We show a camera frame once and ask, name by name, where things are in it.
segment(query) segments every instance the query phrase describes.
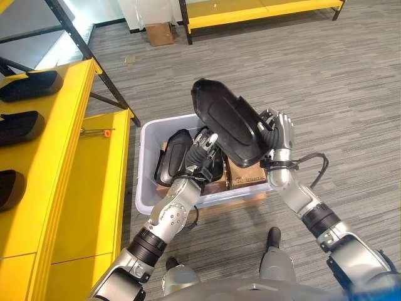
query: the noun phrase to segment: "yellow shelf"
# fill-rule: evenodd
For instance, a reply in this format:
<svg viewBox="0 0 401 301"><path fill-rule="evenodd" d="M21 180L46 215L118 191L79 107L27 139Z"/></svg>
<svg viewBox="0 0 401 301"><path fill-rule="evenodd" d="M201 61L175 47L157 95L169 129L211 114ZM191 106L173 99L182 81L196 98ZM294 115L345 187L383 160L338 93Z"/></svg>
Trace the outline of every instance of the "yellow shelf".
<svg viewBox="0 0 401 301"><path fill-rule="evenodd" d="M78 136L95 72L94 60L54 68L64 78L53 95L15 103L0 102L0 112L37 110L43 133L31 142L0 148L0 170L15 169L26 178L26 191L13 209L0 213L0 273L6 258L34 254L28 300L41 300L55 242L58 220ZM15 75L1 85L24 77ZM0 292L9 291L0 282Z"/></svg>
<svg viewBox="0 0 401 301"><path fill-rule="evenodd" d="M85 300L112 261L104 254L51 265L45 300Z"/></svg>
<svg viewBox="0 0 401 301"><path fill-rule="evenodd" d="M187 5L189 32L220 24L235 23L281 14L340 7L341 0L211 0Z"/></svg>
<svg viewBox="0 0 401 301"><path fill-rule="evenodd" d="M83 121L85 129L115 130L109 138L79 139L51 259L47 300L81 300L120 252L131 117L124 110Z"/></svg>
<svg viewBox="0 0 401 301"><path fill-rule="evenodd" d="M5 11L13 2L14 0L0 0L0 14L2 14L3 11Z"/></svg>
<svg viewBox="0 0 401 301"><path fill-rule="evenodd" d="M130 117L124 110L83 121L85 129L115 130L80 137L52 263L120 252Z"/></svg>
<svg viewBox="0 0 401 301"><path fill-rule="evenodd" d="M0 260L0 299L25 300L35 254Z"/></svg>

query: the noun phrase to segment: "yellow bench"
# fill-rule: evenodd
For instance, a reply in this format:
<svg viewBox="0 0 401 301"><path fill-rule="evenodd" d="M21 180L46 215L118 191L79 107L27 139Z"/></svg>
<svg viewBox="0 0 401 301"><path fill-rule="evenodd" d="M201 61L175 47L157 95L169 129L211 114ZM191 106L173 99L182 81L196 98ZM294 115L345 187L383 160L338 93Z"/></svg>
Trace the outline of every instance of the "yellow bench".
<svg viewBox="0 0 401 301"><path fill-rule="evenodd" d="M210 0L186 4L180 1L188 44L192 29L235 23L252 19L292 14L315 9L333 8L335 21L345 0Z"/></svg>

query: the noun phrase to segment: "robot forearm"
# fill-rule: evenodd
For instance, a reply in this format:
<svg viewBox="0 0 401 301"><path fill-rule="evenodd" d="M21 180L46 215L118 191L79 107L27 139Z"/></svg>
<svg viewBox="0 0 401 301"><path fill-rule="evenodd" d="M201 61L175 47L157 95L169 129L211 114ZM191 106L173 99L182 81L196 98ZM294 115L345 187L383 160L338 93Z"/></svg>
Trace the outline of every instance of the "robot forearm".
<svg viewBox="0 0 401 301"><path fill-rule="evenodd" d="M139 301L145 298L140 283L150 278L165 247L181 231L191 208L201 195L191 179L176 179L150 219L124 248L90 292L90 298L107 301Z"/></svg>
<svg viewBox="0 0 401 301"><path fill-rule="evenodd" d="M289 149L276 150L274 161L290 160ZM331 253L327 264L343 288L386 287L399 281L399 276L392 273L389 260L354 234L309 187L293 177L293 172L289 169L273 170L268 181L315 236L320 248Z"/></svg>

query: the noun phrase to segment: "black metal leg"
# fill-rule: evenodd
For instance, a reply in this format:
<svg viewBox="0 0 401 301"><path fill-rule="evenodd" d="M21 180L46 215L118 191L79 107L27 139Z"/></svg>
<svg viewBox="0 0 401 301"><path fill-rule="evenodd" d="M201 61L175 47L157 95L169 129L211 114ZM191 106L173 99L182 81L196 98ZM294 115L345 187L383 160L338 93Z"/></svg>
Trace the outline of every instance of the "black metal leg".
<svg viewBox="0 0 401 301"><path fill-rule="evenodd" d="M0 73L3 74L5 77L9 77L10 75L14 75L15 72L10 69L7 65L0 63Z"/></svg>
<svg viewBox="0 0 401 301"><path fill-rule="evenodd" d="M133 117L132 120L133 120L134 124L135 124L137 127L141 127L140 121L139 121L139 119L138 119L138 117L137 117L136 115Z"/></svg>
<svg viewBox="0 0 401 301"><path fill-rule="evenodd" d="M332 21L336 21L336 20L337 20L338 15L340 14L341 10L343 9L344 4L345 4L345 0L344 0L343 3L341 4L340 8L338 8L338 9L335 11Z"/></svg>
<svg viewBox="0 0 401 301"><path fill-rule="evenodd" d="M188 45L192 45L192 33L187 33L187 41L188 41Z"/></svg>
<svg viewBox="0 0 401 301"><path fill-rule="evenodd" d="M125 101L121 93L118 91L117 87L114 85L110 77L108 77L106 71L102 68L101 64L94 56L92 51L89 49L89 46L85 43L83 38L77 32L76 28L74 27L73 23L65 13L64 9L61 7L60 3L57 0L45 0L49 8L52 10L53 14L55 14L58 21L63 25L65 31L70 35L71 39L74 41L75 45L78 49L82 52L83 56L86 59L93 58L102 69L103 73L99 74L98 76L102 80L102 82L106 85L109 91L113 94L113 96L117 99L120 105L123 108L128 108L134 114L133 110L130 108L128 103Z"/></svg>
<svg viewBox="0 0 401 301"><path fill-rule="evenodd" d="M96 94L94 92L90 92L89 96L93 97L95 99L99 99L102 102L108 103L109 105L114 105L115 107L123 108L123 106L119 102L114 102L113 100L108 99L106 97L103 97L103 96L101 96L99 94Z"/></svg>
<svg viewBox="0 0 401 301"><path fill-rule="evenodd" d="M189 33L189 30L188 30L189 19L188 19L187 4L186 4L185 0L179 0L179 2L180 2L180 9L181 9L181 15L182 15L182 22L184 24L185 33L187 35L188 45L192 45L192 34Z"/></svg>

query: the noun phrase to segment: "yellow shelf edge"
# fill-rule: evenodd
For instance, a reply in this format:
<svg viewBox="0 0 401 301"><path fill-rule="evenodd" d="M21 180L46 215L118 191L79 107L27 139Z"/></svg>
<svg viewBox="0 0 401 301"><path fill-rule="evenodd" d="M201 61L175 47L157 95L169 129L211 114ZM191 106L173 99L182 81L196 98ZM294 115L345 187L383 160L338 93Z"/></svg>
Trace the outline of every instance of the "yellow shelf edge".
<svg viewBox="0 0 401 301"><path fill-rule="evenodd" d="M43 294L45 293L45 288L48 281L50 261L55 243L58 220L60 218L61 208L66 191L66 182L70 176L73 157L78 144L81 123L85 114L86 105L88 103L93 78L96 73L96 66L98 68L98 65L94 59L91 59L90 62L88 62L85 72L85 83L82 84L80 92L81 99L83 101L78 103L77 114L75 115L75 119L71 121L70 135L64 149L65 157L67 159L62 162L58 171L60 177L59 181L55 183L56 187L54 190L54 195L52 196L54 200L46 213L44 229L39 241L38 254L34 263L34 277L32 278L31 285L29 286L28 299L30 300L42 300L44 297Z"/></svg>
<svg viewBox="0 0 401 301"><path fill-rule="evenodd" d="M229 11L216 14L205 14L204 16L189 17L188 29L190 31L191 29L196 28L235 23L259 18L267 18L271 16L279 16L282 14L291 14L302 11L339 7L343 4L343 1L341 0L304 0L274 5L265 4L268 2L266 0L261 0L261 2L264 5L264 11L260 7L257 7L253 9L243 9L238 11ZM195 4L197 3L187 5L189 16L191 6Z"/></svg>
<svg viewBox="0 0 401 301"><path fill-rule="evenodd" d="M116 259L121 250L121 236L122 236L122 222L123 222L123 207L125 198L125 180L127 175L128 165L128 146L130 143L130 120L133 117L133 113L130 110L126 110L125 116L125 140L122 154L122 174L120 175L120 197L117 204L117 215L116 215L116 227L115 227L115 238L112 259Z"/></svg>

